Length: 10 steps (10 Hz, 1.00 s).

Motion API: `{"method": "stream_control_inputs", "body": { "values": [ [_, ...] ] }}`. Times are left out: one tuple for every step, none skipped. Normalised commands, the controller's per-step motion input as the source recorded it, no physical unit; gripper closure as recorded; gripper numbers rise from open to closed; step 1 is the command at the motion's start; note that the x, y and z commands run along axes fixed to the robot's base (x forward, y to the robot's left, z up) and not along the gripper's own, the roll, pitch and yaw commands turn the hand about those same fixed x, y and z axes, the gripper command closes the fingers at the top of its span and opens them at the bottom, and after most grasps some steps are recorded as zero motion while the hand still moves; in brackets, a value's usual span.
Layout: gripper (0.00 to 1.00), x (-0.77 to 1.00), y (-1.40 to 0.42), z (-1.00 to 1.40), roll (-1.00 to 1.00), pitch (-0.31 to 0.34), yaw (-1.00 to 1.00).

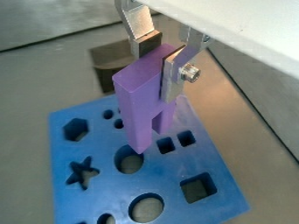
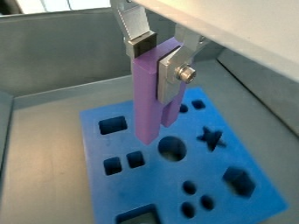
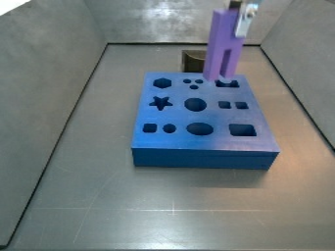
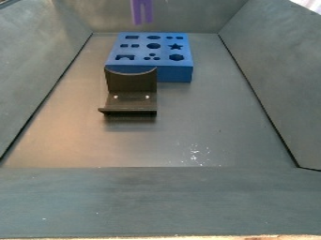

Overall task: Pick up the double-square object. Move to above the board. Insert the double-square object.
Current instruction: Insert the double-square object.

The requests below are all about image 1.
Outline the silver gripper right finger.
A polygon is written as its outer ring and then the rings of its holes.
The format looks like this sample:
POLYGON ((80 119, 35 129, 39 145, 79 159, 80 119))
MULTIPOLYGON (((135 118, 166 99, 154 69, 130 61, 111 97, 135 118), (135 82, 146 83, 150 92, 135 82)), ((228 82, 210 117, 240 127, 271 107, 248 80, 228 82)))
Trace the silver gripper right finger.
POLYGON ((172 102, 183 91, 183 83, 194 83, 200 77, 200 69, 191 63, 194 57, 210 46, 214 38, 183 24, 179 34, 183 46, 163 58, 163 78, 160 98, 172 102))

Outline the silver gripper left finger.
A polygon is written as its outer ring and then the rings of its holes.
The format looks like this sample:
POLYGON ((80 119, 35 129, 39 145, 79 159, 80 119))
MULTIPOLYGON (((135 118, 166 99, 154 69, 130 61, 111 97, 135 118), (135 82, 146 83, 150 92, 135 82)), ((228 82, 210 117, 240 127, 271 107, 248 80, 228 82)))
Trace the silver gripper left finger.
POLYGON ((163 34, 155 29, 146 5, 136 0, 115 0, 115 6, 128 34, 131 52, 139 59, 162 44, 163 34))

